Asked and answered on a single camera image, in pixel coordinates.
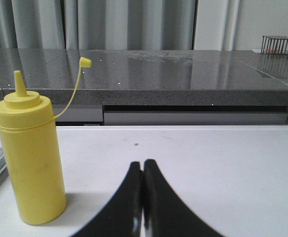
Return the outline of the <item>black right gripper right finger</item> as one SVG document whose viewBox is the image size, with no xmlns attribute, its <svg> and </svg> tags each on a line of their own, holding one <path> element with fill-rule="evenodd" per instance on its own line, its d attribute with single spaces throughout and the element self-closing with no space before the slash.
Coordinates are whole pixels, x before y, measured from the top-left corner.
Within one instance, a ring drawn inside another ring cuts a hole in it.
<svg viewBox="0 0 288 237">
<path fill-rule="evenodd" d="M 180 199 L 153 159 L 144 162 L 143 210 L 147 237 L 220 237 Z"/>
</svg>

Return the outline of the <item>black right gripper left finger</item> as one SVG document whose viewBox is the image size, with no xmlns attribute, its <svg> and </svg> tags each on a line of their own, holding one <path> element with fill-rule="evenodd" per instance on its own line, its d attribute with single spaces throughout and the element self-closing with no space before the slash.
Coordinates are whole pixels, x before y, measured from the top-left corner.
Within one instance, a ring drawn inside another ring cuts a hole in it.
<svg viewBox="0 0 288 237">
<path fill-rule="evenodd" d="M 75 237 L 139 237 L 141 232 L 142 171 L 135 161 L 107 204 Z"/>
</svg>

